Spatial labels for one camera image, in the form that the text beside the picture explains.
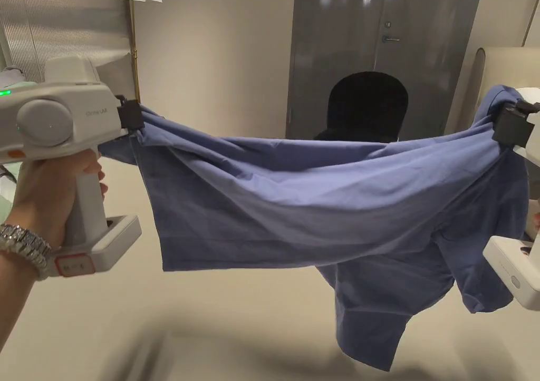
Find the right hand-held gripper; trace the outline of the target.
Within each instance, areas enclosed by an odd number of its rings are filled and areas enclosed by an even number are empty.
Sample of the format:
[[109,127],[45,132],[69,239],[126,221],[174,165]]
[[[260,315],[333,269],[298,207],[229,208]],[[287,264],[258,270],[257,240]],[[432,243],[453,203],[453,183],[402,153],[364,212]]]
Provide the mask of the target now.
[[[517,91],[522,99],[503,106],[493,138],[539,166],[539,89]],[[519,304],[527,310],[539,310],[539,235],[533,242],[493,236],[483,255]]]

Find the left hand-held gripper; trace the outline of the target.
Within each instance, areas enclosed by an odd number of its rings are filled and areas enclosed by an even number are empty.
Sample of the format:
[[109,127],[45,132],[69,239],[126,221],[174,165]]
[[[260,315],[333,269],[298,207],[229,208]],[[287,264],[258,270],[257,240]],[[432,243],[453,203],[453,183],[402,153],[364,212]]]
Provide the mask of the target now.
[[[144,126],[135,100],[114,95],[84,56],[51,58],[41,84],[1,91],[1,164],[72,155]],[[141,236],[138,217],[106,217],[99,179],[76,179],[62,248],[47,261],[52,277],[106,272]]]

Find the person's left hand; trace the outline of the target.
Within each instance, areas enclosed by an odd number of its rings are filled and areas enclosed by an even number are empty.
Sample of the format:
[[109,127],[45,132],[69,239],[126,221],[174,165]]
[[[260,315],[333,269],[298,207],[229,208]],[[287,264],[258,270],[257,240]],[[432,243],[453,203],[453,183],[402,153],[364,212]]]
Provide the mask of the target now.
[[99,153],[85,150],[57,159],[24,162],[5,224],[29,230],[47,241],[53,250],[58,249],[74,205],[77,177],[96,178],[101,198],[108,191],[108,186],[101,182],[105,174],[99,158]]

